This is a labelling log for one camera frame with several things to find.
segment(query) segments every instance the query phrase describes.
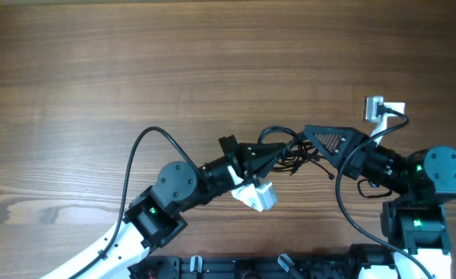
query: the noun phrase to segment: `wire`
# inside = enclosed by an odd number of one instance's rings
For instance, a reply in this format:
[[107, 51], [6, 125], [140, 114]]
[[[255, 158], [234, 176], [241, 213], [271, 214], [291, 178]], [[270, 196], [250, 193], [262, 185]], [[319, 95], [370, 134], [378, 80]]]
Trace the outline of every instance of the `wire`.
[[393, 193], [393, 190], [389, 190], [388, 192], [384, 193], [384, 194], [380, 194], [380, 195], [364, 195], [364, 193], [362, 192], [361, 188], [360, 188], [360, 184], [362, 182], [368, 182], [369, 185], [372, 187], [371, 185], [371, 181], [369, 179], [362, 179], [360, 180], [358, 183], [357, 183], [357, 189], [358, 189], [358, 193], [364, 197], [364, 198], [385, 198], [385, 197], [389, 197], [392, 193]]
[[382, 132], [379, 132], [379, 133], [376, 133], [374, 136], [371, 136], [369, 137], [366, 141], [364, 141], [363, 143], [359, 144], [345, 159], [345, 161], [343, 162], [343, 164], [341, 165], [340, 169], [339, 169], [339, 172], [338, 172], [338, 176], [336, 177], [336, 187], [335, 187], [335, 191], [336, 191], [336, 200], [338, 201], [338, 205], [339, 205], [339, 208], [341, 210], [341, 212], [343, 212], [343, 215], [345, 216], [345, 218], [350, 222], [350, 224], [356, 228], [361, 234], [363, 234], [364, 236], [367, 236], [368, 238], [376, 241], [377, 243], [389, 248], [390, 250], [393, 250], [393, 251], [396, 251], [402, 255], [404, 255], [406, 258], [410, 259], [411, 261], [413, 261], [421, 270], [422, 272], [424, 272], [426, 275], [427, 275], [427, 278], [429, 279], [433, 279], [433, 277], [430, 275], [429, 271], [426, 269], [426, 267], [424, 265], [422, 265], [416, 258], [414, 258], [412, 255], [408, 254], [407, 252], [401, 250], [400, 248], [398, 247], [395, 247], [389, 243], [387, 243], [386, 241], [383, 241], [381, 239], [379, 239], [378, 237], [376, 236], [373, 236], [371, 233], [367, 232], [366, 230], [364, 230], [362, 227], [360, 227], [357, 222], [355, 222], [353, 220], [353, 218], [348, 214], [348, 212], [346, 211], [346, 208], [345, 208], [345, 205], [343, 204], [343, 200], [341, 199], [341, 192], [340, 192], [340, 186], [341, 186], [341, 177], [343, 176], [343, 172], [345, 170], [345, 166], [350, 162], [350, 160], [353, 158], [353, 156], [359, 151], [361, 150], [363, 147], [367, 146], [368, 144], [372, 143], [375, 139], [379, 138], [380, 136], [384, 136], [384, 135], [387, 135], [389, 133], [392, 133], [398, 129], [401, 129], [403, 128], [404, 126], [406, 126], [408, 124], [408, 122], [410, 121], [409, 118], [404, 115], [403, 113], [399, 113], [397, 111], [394, 111], [390, 108], [388, 108], [386, 110], [387, 113], [392, 113], [392, 114], [395, 114], [399, 117], [402, 117], [403, 119], [405, 119], [402, 123], [396, 125], [396, 126], [393, 126], [393, 127], [390, 127]]
[[142, 138], [150, 131], [157, 131], [161, 133], [163, 136], [166, 137], [167, 140], [176, 148], [178, 153], [184, 158], [184, 160], [190, 165], [194, 171], [197, 177], [199, 177], [203, 182], [208, 184], [207, 179], [200, 173], [200, 171], [197, 169], [197, 166], [195, 166], [195, 163], [188, 157], [188, 155], [184, 152], [184, 150], [181, 148], [181, 146], [176, 142], [176, 140], [173, 139], [172, 136], [170, 136], [169, 133], [164, 131], [162, 128], [152, 126], [147, 129], [144, 129], [138, 138], [135, 140], [135, 144], [133, 144], [132, 151], [129, 154], [129, 159], [128, 159], [128, 166], [126, 167], [126, 174], [125, 174], [125, 183], [123, 184], [122, 187], [122, 197], [121, 197], [121, 206], [119, 208], [119, 215], [118, 215], [118, 221], [116, 222], [116, 228], [114, 230], [114, 233], [112, 234], [112, 238], [109, 241], [108, 245], [101, 251], [99, 252], [98, 256], [95, 257], [94, 260], [92, 260], [89, 264], [87, 264], [85, 267], [83, 267], [81, 270], [79, 270], [77, 273], [75, 273], [73, 276], [70, 277], [70, 279], [75, 279], [85, 273], [87, 270], [89, 270], [91, 267], [93, 267], [100, 259], [105, 258], [106, 253], [111, 249], [112, 245], [114, 244], [114, 241], [116, 237], [118, 236], [119, 233], [119, 227], [121, 226], [122, 222], [122, 216], [125, 211], [125, 203], [126, 203], [126, 192], [128, 191], [128, 181], [129, 181], [129, 173], [132, 169], [132, 163], [133, 163], [133, 157], [135, 156], [135, 151], [138, 148], [138, 145], [140, 144], [140, 141]]
[[280, 158], [277, 161], [279, 167], [273, 167], [271, 171], [290, 172], [291, 175], [296, 173], [303, 164], [311, 162], [325, 171], [329, 179], [334, 179], [334, 174], [317, 162], [320, 159], [324, 159], [324, 157], [317, 155], [319, 151], [314, 149], [315, 146], [311, 142], [304, 142], [300, 140], [298, 134], [290, 128], [282, 126], [269, 126], [260, 133], [257, 143], [263, 144], [262, 141], [264, 138], [271, 133], [286, 133], [293, 137], [292, 140], [286, 144], [286, 147], [280, 154]]
[[154, 270], [151, 270], [147, 273], [147, 277], [149, 279], [156, 279], [156, 272]]

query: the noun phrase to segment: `metal bracket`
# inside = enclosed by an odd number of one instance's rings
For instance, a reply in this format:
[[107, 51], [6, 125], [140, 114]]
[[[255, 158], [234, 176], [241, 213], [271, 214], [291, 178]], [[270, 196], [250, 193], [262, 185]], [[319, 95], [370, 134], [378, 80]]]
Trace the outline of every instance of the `metal bracket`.
[[[371, 136], [374, 136], [376, 133], [382, 132], [388, 128], [388, 117], [396, 116], [392, 113], [379, 114], [377, 112], [377, 106], [384, 105], [387, 108], [394, 109], [397, 112], [405, 113], [405, 103], [404, 102], [384, 102], [382, 96], [369, 96], [364, 98], [364, 121], [370, 123], [377, 123], [374, 130], [372, 131]], [[379, 145], [382, 136], [375, 139], [375, 143]]]

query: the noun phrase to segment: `white plastic part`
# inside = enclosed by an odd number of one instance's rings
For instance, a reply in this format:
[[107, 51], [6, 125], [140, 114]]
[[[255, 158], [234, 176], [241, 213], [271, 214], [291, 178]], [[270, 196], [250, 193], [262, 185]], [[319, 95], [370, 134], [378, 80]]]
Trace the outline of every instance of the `white plastic part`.
[[[418, 249], [413, 255], [436, 279], [451, 279], [451, 255], [441, 249]], [[401, 278], [427, 279], [426, 274], [411, 260], [400, 253], [393, 254]]]
[[362, 267], [358, 274], [358, 279], [398, 279], [398, 273], [388, 266], [371, 266], [368, 269]]
[[[195, 270], [195, 260], [198, 261], [197, 269]], [[202, 265], [203, 265], [204, 259], [200, 256], [193, 256], [190, 259], [190, 272], [198, 272], [202, 273]]]
[[[364, 119], [366, 122], [377, 123], [371, 136], [376, 133], [382, 132], [388, 128], [388, 117], [397, 117], [392, 113], [385, 113], [383, 115], [377, 115], [377, 105], [383, 104], [385, 107], [395, 110], [399, 113], [405, 113], [405, 103], [402, 102], [384, 102], [382, 96], [367, 97], [365, 102], [365, 115]], [[375, 139], [375, 143], [379, 145], [382, 136]]]
[[[228, 167], [228, 171], [233, 182], [235, 182], [235, 185], [243, 182], [243, 179], [236, 175], [232, 166]], [[254, 184], [241, 186], [232, 190], [231, 194], [234, 198], [249, 207], [258, 212], [262, 212], [264, 210], [270, 210], [277, 203], [277, 196], [271, 181], [265, 181], [261, 178], [258, 179], [260, 181], [260, 186], [256, 187]]]
[[[100, 250], [103, 250], [112, 238], [116, 224], [112, 226], [99, 240], [90, 245], [86, 250], [79, 253], [56, 270], [47, 274], [43, 279], [60, 279], [69, 278], [77, 273], [81, 268], [89, 264]], [[121, 278], [126, 274], [129, 276], [127, 267], [139, 263], [149, 254], [149, 248], [143, 248], [142, 234], [136, 227], [129, 222], [121, 222], [119, 232], [111, 249], [107, 252], [105, 260], [99, 260], [87, 272], [82, 274], [79, 279], [83, 278]]]

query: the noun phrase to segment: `cable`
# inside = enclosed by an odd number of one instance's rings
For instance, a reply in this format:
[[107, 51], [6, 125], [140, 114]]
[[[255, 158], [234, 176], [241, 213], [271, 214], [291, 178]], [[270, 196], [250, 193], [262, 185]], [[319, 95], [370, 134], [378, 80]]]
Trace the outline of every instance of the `cable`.
[[426, 275], [427, 275], [427, 278], [429, 279], [433, 279], [433, 277], [430, 275], [429, 271], [426, 269], [426, 267], [424, 265], [422, 265], [416, 258], [412, 257], [412, 255], [408, 254], [407, 252], [401, 250], [400, 248], [397, 248], [389, 243], [387, 243], [386, 241], [383, 241], [381, 239], [379, 239], [378, 237], [376, 236], [373, 236], [371, 233], [367, 232], [366, 230], [364, 230], [362, 227], [360, 227], [354, 220], [353, 218], [348, 214], [348, 212], [346, 211], [346, 208], [345, 208], [345, 205], [343, 204], [343, 200], [341, 199], [341, 192], [340, 192], [340, 186], [341, 186], [341, 177], [343, 176], [343, 172], [345, 170], [345, 166], [350, 162], [350, 160], [352, 159], [352, 157], [359, 151], [361, 150], [363, 147], [367, 146], [368, 144], [370, 144], [371, 142], [373, 142], [375, 139], [377, 139], [378, 137], [380, 136], [384, 136], [384, 135], [387, 135], [389, 133], [392, 133], [398, 129], [401, 129], [403, 128], [404, 126], [406, 126], [408, 124], [408, 122], [410, 121], [409, 118], [404, 115], [403, 113], [399, 113], [397, 111], [394, 111], [390, 108], [387, 108], [386, 109], [386, 112], [387, 113], [392, 113], [392, 114], [395, 114], [399, 117], [402, 117], [405, 119], [405, 121], [403, 121], [402, 123], [396, 125], [396, 126], [393, 126], [391, 128], [388, 128], [382, 132], [379, 132], [379, 133], [376, 133], [374, 136], [371, 136], [369, 137], [366, 141], [364, 141], [363, 143], [359, 144], [355, 149], [353, 149], [353, 151], [346, 157], [345, 161], [343, 162], [343, 164], [341, 165], [340, 169], [339, 169], [339, 172], [338, 172], [338, 176], [336, 177], [336, 187], [335, 187], [335, 191], [336, 191], [336, 200], [338, 201], [338, 205], [339, 205], [339, 208], [341, 210], [341, 212], [343, 212], [343, 215], [345, 216], [345, 218], [350, 222], [350, 224], [356, 228], [361, 234], [363, 234], [364, 236], [367, 236], [368, 238], [376, 241], [377, 243], [389, 248], [390, 250], [393, 250], [393, 251], [396, 251], [402, 255], [404, 255], [406, 258], [410, 259], [411, 261], [413, 261], [421, 270], [422, 272], [424, 272]]
[[360, 184], [362, 182], [366, 182], [366, 181], [369, 183], [369, 185], [371, 185], [371, 181], [367, 178], [362, 179], [357, 183], [358, 193], [364, 198], [385, 198], [385, 197], [389, 197], [393, 193], [393, 190], [389, 190], [388, 192], [386, 192], [384, 194], [380, 194], [380, 195], [364, 195], [364, 193], [362, 192], [362, 190], [360, 188]]
[[291, 175], [295, 174], [303, 164], [311, 162], [325, 171], [329, 179], [334, 179], [334, 174], [317, 162], [320, 159], [324, 159], [324, 157], [317, 155], [319, 152], [318, 150], [312, 151], [315, 146], [311, 142], [304, 142], [300, 140], [299, 135], [290, 128], [282, 126], [269, 126], [260, 133], [257, 143], [260, 145], [263, 144], [262, 141], [264, 138], [271, 133], [286, 133], [293, 137], [292, 140], [286, 144], [284, 150], [280, 154], [280, 158], [277, 161], [277, 164], [280, 165], [280, 167], [273, 167], [271, 171], [290, 172]]
[[73, 276], [70, 277], [70, 279], [75, 279], [82, 275], [84, 272], [89, 270], [91, 267], [93, 267], [100, 259], [105, 257], [105, 254], [111, 249], [112, 245], [114, 244], [114, 241], [116, 237], [118, 236], [119, 233], [119, 227], [121, 226], [121, 221], [122, 221], [122, 216], [125, 211], [125, 203], [126, 203], [126, 192], [128, 191], [128, 180], [129, 180], [129, 173], [131, 172], [132, 169], [132, 163], [133, 163], [133, 157], [135, 156], [135, 151], [138, 148], [138, 145], [140, 144], [140, 141], [150, 131], [157, 131], [161, 133], [163, 136], [166, 137], [167, 140], [176, 148], [178, 153], [184, 158], [184, 160], [190, 165], [194, 171], [197, 177], [199, 177], [203, 182], [208, 184], [207, 179], [200, 173], [198, 170], [197, 166], [195, 166], [194, 162], [188, 157], [188, 155], [184, 152], [184, 150], [181, 148], [181, 146], [176, 142], [176, 140], [173, 139], [170, 134], [168, 134], [166, 131], [164, 131], [162, 128], [152, 126], [147, 129], [144, 129], [138, 138], [136, 138], [135, 144], [133, 144], [132, 151], [129, 154], [129, 159], [128, 159], [128, 166], [126, 167], [126, 174], [125, 174], [125, 183], [123, 184], [122, 187], [122, 197], [121, 197], [121, 206], [119, 208], [119, 215], [118, 215], [118, 221], [116, 222], [116, 228], [114, 230], [114, 233], [112, 234], [112, 238], [109, 241], [108, 245], [98, 254], [98, 256], [95, 257], [94, 260], [92, 260], [89, 264], [87, 264], [85, 267], [83, 267], [81, 270], [79, 270], [77, 273], [75, 273]]

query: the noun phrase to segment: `wooden surface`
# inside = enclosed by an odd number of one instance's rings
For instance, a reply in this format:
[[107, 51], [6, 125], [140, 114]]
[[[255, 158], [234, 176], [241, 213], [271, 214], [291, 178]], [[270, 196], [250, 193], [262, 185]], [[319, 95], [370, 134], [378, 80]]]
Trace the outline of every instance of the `wooden surface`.
[[1, 5], [123, 4], [149, 2], [220, 2], [222, 0], [0, 0]]
[[[0, 8], [0, 278], [40, 277], [107, 231], [147, 126], [202, 164], [222, 154], [219, 137], [253, 142], [268, 125], [369, 133], [362, 98], [384, 95], [406, 102], [411, 118], [385, 146], [456, 148], [456, 5], [353, 3]], [[180, 159], [156, 134], [143, 143], [129, 201]], [[271, 212], [223, 195], [185, 212], [189, 226], [157, 254], [316, 253], [367, 241], [315, 166], [270, 177]], [[382, 201], [360, 198], [349, 179], [342, 187], [350, 213], [381, 236]], [[456, 278], [456, 201], [447, 215]]]

